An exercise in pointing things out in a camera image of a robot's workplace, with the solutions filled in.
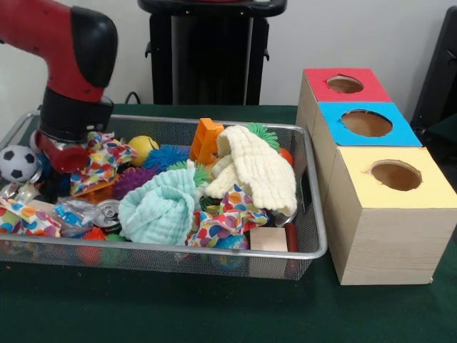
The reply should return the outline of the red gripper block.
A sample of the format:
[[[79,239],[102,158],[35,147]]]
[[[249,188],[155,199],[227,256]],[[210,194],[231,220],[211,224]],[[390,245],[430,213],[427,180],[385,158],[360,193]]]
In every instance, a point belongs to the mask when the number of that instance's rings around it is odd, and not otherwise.
[[[36,133],[36,145],[59,173],[78,173],[86,167],[89,156],[86,147],[54,141],[41,132]]]

